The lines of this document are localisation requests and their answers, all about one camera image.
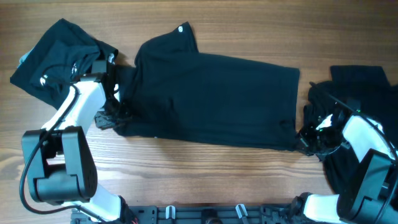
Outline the black t-shirt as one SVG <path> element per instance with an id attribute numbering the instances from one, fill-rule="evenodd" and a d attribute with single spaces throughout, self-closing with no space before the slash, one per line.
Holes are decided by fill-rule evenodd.
<path id="1" fill-rule="evenodd" d="M 121 136 L 292 150 L 300 72 L 199 52 L 189 23 L 141 45 L 117 67 L 131 119 Z"/>

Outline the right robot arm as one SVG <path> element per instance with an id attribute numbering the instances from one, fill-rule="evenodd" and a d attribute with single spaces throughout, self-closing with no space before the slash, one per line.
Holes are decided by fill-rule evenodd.
<path id="1" fill-rule="evenodd" d="M 397 151 L 379 123 L 341 110 L 298 133 L 301 149 L 319 157 L 353 150 L 358 165 L 335 195 L 295 197 L 287 218 L 301 223 L 397 223 Z"/>

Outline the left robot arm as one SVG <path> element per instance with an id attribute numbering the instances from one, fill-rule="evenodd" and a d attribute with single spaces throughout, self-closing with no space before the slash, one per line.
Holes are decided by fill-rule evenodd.
<path id="1" fill-rule="evenodd" d="M 69 93 L 55 115 L 22 137 L 24 169 L 20 200 L 28 211 L 49 215 L 76 209 L 97 223 L 135 223 L 125 200 L 98 183 L 86 132 L 96 113 L 114 94 L 106 73 L 91 73 L 71 82 L 42 75 L 41 85 L 60 84 Z"/>

